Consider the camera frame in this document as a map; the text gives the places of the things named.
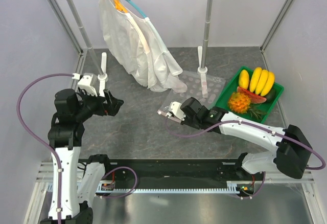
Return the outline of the clear zip top bag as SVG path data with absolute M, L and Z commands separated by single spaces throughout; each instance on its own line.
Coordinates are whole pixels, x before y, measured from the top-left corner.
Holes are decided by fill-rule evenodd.
M 212 108 L 218 101 L 226 83 L 224 78 L 206 75 L 207 95 L 204 96 L 202 93 L 201 77 L 198 73 L 183 71 L 183 73 L 179 75 L 179 79 L 187 86 L 186 92 L 177 93 L 171 90 L 165 98 L 162 106 L 158 109 L 159 115 L 166 116 L 166 113 L 169 112 L 171 102 L 176 101 L 183 103 L 190 97 L 196 98 L 201 105 L 204 105 L 207 108 Z

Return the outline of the toy pineapple orange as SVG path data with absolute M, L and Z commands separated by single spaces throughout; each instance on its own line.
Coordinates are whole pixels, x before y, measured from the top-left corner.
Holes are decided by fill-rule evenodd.
M 236 114 L 248 114 L 257 121 L 266 113 L 255 106 L 249 96 L 239 92 L 233 92 L 227 102 L 228 108 Z

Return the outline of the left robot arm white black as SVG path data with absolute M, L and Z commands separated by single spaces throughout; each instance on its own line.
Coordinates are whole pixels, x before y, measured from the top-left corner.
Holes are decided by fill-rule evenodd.
M 83 123 L 93 115 L 115 116 L 124 104 L 109 90 L 103 96 L 64 89 L 55 94 L 54 113 L 48 133 L 53 157 L 53 194 L 48 217 L 41 223 L 92 223 L 92 202 L 101 180 L 112 174 L 105 154 L 90 156 L 77 183 L 77 169 L 85 131 Z

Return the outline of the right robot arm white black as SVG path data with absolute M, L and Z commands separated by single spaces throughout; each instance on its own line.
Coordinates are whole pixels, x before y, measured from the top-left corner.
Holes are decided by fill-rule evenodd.
M 239 156 L 234 174 L 240 180 L 272 170 L 301 179 L 312 153 L 310 143 L 297 126 L 281 128 L 263 125 L 220 107 L 207 109 L 193 97 L 179 105 L 177 117 L 187 126 L 234 136 L 263 147 L 265 152 L 246 152 Z

